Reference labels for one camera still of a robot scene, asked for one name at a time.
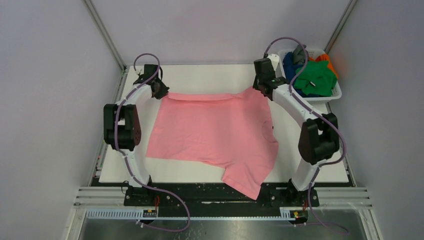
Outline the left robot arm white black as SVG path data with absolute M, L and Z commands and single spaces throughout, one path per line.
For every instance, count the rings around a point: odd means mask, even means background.
M 150 99 L 161 100 L 169 93 L 163 81 L 163 70 L 157 64 L 145 64 L 130 91 L 116 103 L 103 107 L 104 142 L 122 155 L 127 172 L 128 184 L 134 188 L 146 187 L 151 176 L 143 163 L 137 160 L 136 147 L 142 140 L 142 129 L 136 106 L 138 100 L 146 103 Z

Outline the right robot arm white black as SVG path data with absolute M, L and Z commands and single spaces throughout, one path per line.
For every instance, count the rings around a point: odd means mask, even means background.
M 338 119 L 333 113 L 322 113 L 302 98 L 283 77 L 277 77 L 272 60 L 253 62 L 255 78 L 253 88 L 275 102 L 300 126 L 298 151 L 300 163 L 290 185 L 303 192 L 314 185 L 320 168 L 340 149 Z

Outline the pink t shirt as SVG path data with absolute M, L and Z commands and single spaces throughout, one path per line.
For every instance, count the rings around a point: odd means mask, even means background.
M 225 184 L 256 200 L 278 147 L 268 100 L 257 90 L 170 93 L 161 101 L 146 156 L 223 168 Z

